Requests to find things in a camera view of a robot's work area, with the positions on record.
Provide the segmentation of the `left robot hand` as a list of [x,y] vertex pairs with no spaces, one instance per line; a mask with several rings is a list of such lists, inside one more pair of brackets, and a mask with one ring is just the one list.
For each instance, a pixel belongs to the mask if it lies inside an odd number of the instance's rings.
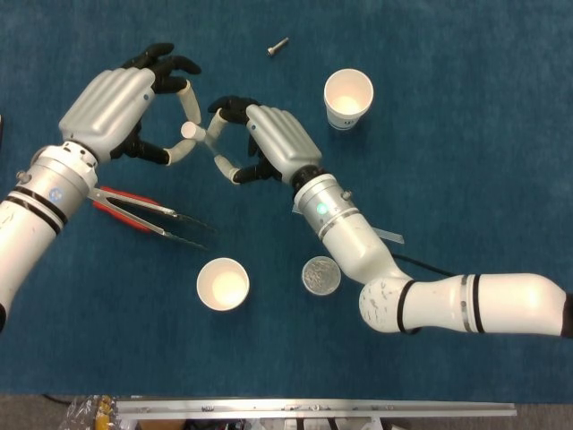
[[172,43],[151,44],[120,67],[98,74],[60,120],[63,139],[81,145],[99,163],[126,155],[169,166],[184,158],[193,142],[166,149],[140,137],[141,119],[157,95],[180,96],[188,113],[196,104],[185,100],[190,81],[172,72],[197,75],[201,68],[186,56],[173,56],[173,49]]

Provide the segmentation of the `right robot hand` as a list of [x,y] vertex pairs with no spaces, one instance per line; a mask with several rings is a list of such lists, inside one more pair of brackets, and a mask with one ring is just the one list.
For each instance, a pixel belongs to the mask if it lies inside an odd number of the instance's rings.
[[250,134],[248,155],[259,162],[247,168],[231,168],[236,185],[274,178],[299,190],[326,172],[321,152],[298,120],[289,112],[262,105],[255,99],[223,96],[208,111],[215,119],[245,126]]

